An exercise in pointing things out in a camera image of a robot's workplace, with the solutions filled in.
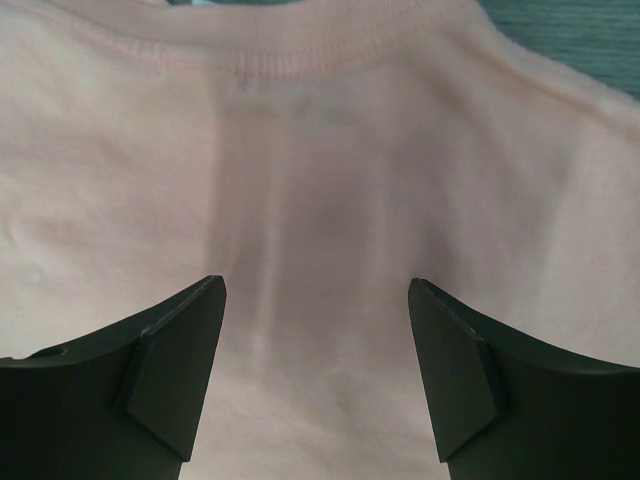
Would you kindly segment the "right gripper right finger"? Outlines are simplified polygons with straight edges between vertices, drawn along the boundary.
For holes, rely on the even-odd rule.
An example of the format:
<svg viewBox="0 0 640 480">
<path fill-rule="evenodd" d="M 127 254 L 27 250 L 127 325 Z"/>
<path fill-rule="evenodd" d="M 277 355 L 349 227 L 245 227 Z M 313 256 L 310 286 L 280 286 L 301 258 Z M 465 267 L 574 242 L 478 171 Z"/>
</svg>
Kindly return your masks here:
<svg viewBox="0 0 640 480">
<path fill-rule="evenodd" d="M 414 279 L 413 338 L 454 479 L 635 479 L 639 371 L 524 334 Z"/>
</svg>

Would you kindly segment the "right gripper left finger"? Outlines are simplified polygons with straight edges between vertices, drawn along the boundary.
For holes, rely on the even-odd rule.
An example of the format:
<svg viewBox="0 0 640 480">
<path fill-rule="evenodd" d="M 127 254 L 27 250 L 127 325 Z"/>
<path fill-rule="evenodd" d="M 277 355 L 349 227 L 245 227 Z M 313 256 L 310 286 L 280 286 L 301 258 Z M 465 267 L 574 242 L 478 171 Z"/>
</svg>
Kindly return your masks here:
<svg viewBox="0 0 640 480">
<path fill-rule="evenodd" d="M 175 479 L 192 456 L 223 323 L 208 276 L 158 305 L 1 361 L 5 479 Z"/>
</svg>

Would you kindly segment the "salmon pink t shirt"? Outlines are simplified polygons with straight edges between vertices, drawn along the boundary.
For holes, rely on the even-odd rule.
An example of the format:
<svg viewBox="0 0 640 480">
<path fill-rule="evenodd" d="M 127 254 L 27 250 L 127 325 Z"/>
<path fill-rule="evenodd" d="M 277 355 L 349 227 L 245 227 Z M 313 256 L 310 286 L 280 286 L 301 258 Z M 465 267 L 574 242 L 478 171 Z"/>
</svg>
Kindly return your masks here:
<svg viewBox="0 0 640 480">
<path fill-rule="evenodd" d="M 473 1 L 1 5 L 1 347 L 208 274 L 223 331 L 188 479 L 442 479 L 420 277 L 639 360 L 639 105 Z"/>
</svg>

